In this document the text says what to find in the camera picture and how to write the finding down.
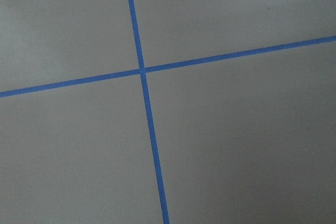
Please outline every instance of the gray floor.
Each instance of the gray floor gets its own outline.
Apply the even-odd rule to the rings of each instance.
[[[146,67],[336,35],[335,0],[134,4]],[[0,41],[0,97],[139,68],[128,0],[0,0]],[[336,42],[146,75],[171,224],[336,222]],[[163,223],[138,74],[0,115],[0,223]]]

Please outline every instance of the horizontal blue line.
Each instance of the horizontal blue line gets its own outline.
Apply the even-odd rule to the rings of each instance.
[[[327,43],[327,42],[332,42],[332,41],[336,41],[336,36],[324,37],[324,38],[319,38],[319,39],[310,39],[310,40],[294,42],[294,43],[289,43],[289,44],[283,44],[283,45],[277,45],[277,46],[271,46],[271,47],[262,47],[262,48],[252,49],[252,50],[241,51],[241,52],[232,52],[232,53],[224,54],[224,55],[210,56],[210,57],[199,58],[199,59],[194,59],[194,60],[185,60],[185,61],[180,61],[180,62],[175,62],[175,63],[168,63],[164,65],[159,65],[159,66],[146,67],[145,70],[147,73],[155,72],[155,71],[161,71],[161,70],[166,70],[166,69],[197,65],[197,64],[202,64],[202,63],[207,63],[207,62],[212,62],[212,61],[232,59],[232,58],[238,58],[242,56],[250,56],[250,55],[256,55],[256,54],[263,54],[266,52],[273,52],[273,51],[279,51],[279,50],[296,48],[296,47],[310,46],[310,45]]]
[[[133,76],[135,74],[139,74],[138,69],[123,71],[123,72],[117,72],[117,73],[102,74],[100,76],[92,76],[92,77],[86,77],[86,78],[81,78],[81,79],[76,79],[76,80],[55,82],[55,83],[51,83],[51,84],[33,86],[33,87],[29,87],[29,88],[3,91],[3,92],[0,92],[0,97],[9,97],[11,95],[32,93],[32,92],[48,90],[48,89],[56,89],[56,88],[61,88],[61,87],[67,87],[67,86],[72,86],[72,85],[88,83],[88,82],[114,79],[114,78],[119,78],[119,77],[124,77],[124,76]]]

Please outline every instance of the blue line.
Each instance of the blue line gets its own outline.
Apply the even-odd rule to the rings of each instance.
[[[92,77],[86,77],[86,78],[81,78],[81,79],[76,79],[76,80],[61,81],[61,82],[56,82],[56,83],[51,83],[51,84],[33,86],[33,87],[29,87],[29,88],[3,91],[3,92],[0,92],[0,97],[9,97],[11,95],[32,93],[32,92],[48,90],[48,89],[56,89],[56,88],[61,88],[61,87],[67,87],[67,86],[72,86],[72,85],[88,83],[88,82],[114,79],[114,78],[119,78],[119,77],[124,77],[124,76],[133,76],[135,74],[139,74],[138,69],[123,71],[123,72],[117,72],[117,73],[102,74],[100,76],[92,76]]]
[[[207,63],[207,62],[212,62],[212,61],[226,60],[226,59],[232,59],[232,58],[256,55],[256,54],[263,54],[266,52],[273,52],[273,51],[279,51],[279,50],[290,49],[290,48],[310,46],[310,45],[327,43],[327,42],[332,42],[332,41],[336,41],[336,36],[324,37],[324,38],[319,38],[319,39],[310,39],[310,40],[294,42],[294,43],[289,43],[289,44],[283,44],[283,45],[277,45],[277,46],[271,46],[271,47],[263,47],[263,48],[257,48],[257,49],[246,50],[246,51],[241,51],[241,52],[232,52],[232,53],[224,54],[224,55],[210,56],[210,57],[180,61],[180,62],[175,62],[175,63],[168,63],[164,65],[159,65],[159,66],[147,67],[145,68],[145,70],[147,73],[155,72],[155,71],[161,71],[161,70],[166,70],[166,69],[197,65],[197,64],[202,64],[202,63]]]
[[[137,49],[136,54],[138,56],[139,72],[140,72],[140,77],[141,77],[142,92],[143,92],[143,98],[144,98],[144,103],[145,103],[145,108],[146,108],[147,123],[148,123],[149,135],[150,135],[150,140],[151,140],[151,146],[152,146],[152,153],[153,153],[154,167],[155,167],[155,174],[156,174],[156,182],[158,184],[157,188],[159,190],[159,198],[160,198],[160,203],[161,203],[162,218],[163,218],[163,223],[164,224],[169,224],[167,201],[166,201],[166,196],[165,196],[164,186],[163,186],[163,178],[162,178],[162,171],[161,171],[161,165],[160,165],[159,150],[157,149],[157,141],[156,141],[156,135],[155,135],[153,113],[152,113],[151,101],[150,101],[150,96],[149,96],[149,91],[148,91],[148,84],[147,84],[144,60],[143,60],[143,56],[142,56],[142,48],[141,48],[138,22],[136,20],[134,0],[128,0],[128,3],[129,3],[129,6],[130,6],[130,14],[131,14],[131,20],[132,20],[132,26],[133,26],[135,47]]]

